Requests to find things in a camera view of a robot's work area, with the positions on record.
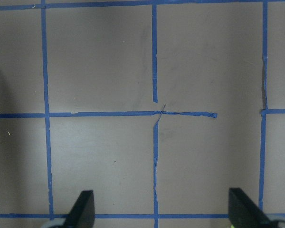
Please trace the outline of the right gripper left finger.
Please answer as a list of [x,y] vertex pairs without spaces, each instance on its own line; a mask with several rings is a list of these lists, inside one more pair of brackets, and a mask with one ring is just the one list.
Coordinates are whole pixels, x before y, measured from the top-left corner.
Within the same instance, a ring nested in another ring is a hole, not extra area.
[[67,215],[62,228],[92,228],[95,222],[93,190],[84,190]]

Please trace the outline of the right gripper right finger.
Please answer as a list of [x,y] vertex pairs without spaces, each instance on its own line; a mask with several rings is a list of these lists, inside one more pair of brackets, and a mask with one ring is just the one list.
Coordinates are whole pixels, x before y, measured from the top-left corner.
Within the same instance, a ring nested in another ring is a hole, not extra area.
[[228,218],[234,228],[277,228],[241,188],[228,190]]

